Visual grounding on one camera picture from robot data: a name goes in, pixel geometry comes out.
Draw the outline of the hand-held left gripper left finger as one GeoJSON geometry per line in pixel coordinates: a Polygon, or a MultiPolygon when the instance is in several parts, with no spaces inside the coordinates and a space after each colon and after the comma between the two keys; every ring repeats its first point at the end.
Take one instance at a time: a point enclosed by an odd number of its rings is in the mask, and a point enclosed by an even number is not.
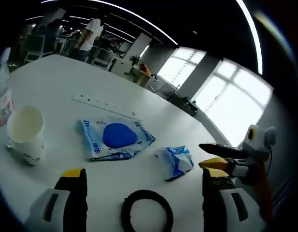
{"type": "Polygon", "coordinates": [[[84,168],[67,170],[54,188],[31,205],[25,223],[28,232],[85,232],[87,177],[84,168]]]}

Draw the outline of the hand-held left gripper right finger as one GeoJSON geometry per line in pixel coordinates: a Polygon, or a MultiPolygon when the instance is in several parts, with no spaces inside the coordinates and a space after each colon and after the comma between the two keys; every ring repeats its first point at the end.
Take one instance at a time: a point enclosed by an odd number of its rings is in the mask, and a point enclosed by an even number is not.
{"type": "Polygon", "coordinates": [[[237,188],[227,173],[204,168],[202,175],[205,232],[262,232],[266,223],[257,202],[237,188]]]}

